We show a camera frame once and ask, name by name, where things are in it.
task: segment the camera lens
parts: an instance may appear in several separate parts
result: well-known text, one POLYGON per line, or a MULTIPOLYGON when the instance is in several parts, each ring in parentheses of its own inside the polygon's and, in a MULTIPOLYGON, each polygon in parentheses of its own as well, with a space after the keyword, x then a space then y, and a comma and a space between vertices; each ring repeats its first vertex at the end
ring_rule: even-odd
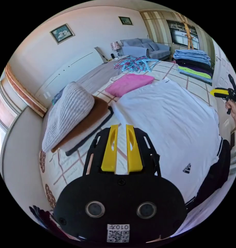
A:
POLYGON ((104 215, 105 207, 99 201, 91 201, 86 205, 85 211, 92 218, 99 218, 104 215))
POLYGON ((152 202, 144 202, 139 205, 137 215, 142 219, 152 218, 157 211, 157 207, 152 202))

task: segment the brown cloth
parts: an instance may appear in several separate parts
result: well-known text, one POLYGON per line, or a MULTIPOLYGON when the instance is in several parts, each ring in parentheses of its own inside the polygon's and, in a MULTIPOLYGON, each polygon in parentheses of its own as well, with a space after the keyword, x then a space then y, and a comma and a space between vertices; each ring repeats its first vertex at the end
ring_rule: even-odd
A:
POLYGON ((99 97, 93 96, 95 103, 89 114, 78 123, 52 150, 55 152, 59 147, 67 143, 72 138, 78 136, 88 128, 90 128, 95 122, 100 120, 108 111, 108 103, 99 97))

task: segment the gray knit sweater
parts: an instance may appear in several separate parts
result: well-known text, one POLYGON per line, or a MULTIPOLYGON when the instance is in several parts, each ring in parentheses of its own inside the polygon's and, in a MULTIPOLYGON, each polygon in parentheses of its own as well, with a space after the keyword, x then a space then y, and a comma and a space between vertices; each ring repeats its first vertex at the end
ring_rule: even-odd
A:
POLYGON ((66 85, 61 98, 49 113, 42 150, 55 147, 91 111, 94 97, 82 86, 72 82, 66 85))

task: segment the headboard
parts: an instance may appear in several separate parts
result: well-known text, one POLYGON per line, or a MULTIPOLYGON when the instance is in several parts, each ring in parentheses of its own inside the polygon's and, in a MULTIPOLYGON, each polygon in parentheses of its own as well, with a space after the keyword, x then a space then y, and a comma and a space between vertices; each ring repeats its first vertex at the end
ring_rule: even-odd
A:
POLYGON ((42 104, 49 107, 54 96, 68 83, 77 81, 102 63, 103 60, 96 49, 80 52, 53 73, 36 92, 35 96, 42 104))

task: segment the sticker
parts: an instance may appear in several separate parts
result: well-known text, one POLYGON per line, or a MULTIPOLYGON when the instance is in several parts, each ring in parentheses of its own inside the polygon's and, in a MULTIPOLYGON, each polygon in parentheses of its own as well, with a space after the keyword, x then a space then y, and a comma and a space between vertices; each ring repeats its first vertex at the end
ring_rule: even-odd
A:
POLYGON ((108 224, 107 242, 109 243, 128 243, 130 234, 129 224, 108 224))

